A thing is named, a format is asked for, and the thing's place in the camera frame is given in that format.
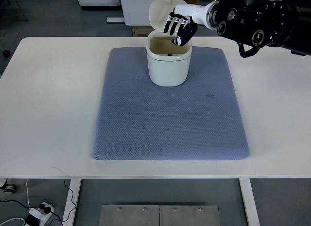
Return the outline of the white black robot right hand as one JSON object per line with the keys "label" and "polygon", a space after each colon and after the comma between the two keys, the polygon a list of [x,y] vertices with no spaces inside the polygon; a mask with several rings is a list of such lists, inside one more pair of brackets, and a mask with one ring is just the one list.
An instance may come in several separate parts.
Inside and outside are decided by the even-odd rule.
{"label": "white black robot right hand", "polygon": [[176,34],[172,43],[177,46],[186,45],[197,32],[199,25],[216,30],[216,12],[218,2],[213,1],[206,6],[195,4],[178,4],[169,13],[163,33]]}

